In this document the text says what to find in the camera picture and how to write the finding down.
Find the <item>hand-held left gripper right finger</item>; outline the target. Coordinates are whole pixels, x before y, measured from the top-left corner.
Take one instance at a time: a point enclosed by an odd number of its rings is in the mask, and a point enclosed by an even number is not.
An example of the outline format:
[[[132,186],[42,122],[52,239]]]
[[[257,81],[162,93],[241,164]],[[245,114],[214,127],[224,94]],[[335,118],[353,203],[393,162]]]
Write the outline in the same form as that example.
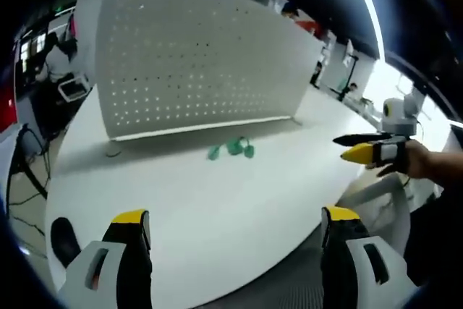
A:
[[[417,291],[403,257],[348,208],[321,210],[324,308],[403,308]]]

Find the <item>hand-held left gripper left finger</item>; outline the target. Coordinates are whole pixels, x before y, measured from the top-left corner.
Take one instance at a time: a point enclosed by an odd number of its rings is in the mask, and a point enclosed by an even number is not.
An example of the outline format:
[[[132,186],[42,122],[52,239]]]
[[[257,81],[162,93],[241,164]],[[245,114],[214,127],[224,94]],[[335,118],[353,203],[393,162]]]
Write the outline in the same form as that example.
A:
[[[66,266],[58,291],[66,308],[152,308],[150,219],[144,209],[116,216],[101,240]]]

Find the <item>person's right hand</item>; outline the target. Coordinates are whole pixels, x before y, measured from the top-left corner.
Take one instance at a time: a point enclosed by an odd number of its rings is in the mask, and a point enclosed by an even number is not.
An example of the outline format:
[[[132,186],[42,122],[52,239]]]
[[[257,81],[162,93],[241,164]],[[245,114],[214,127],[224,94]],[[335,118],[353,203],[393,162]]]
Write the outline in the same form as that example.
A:
[[[430,155],[431,152],[416,140],[409,140],[404,145],[405,163],[397,164],[368,164],[367,170],[380,169],[377,177],[384,177],[393,172],[406,174],[412,179],[431,179]]]

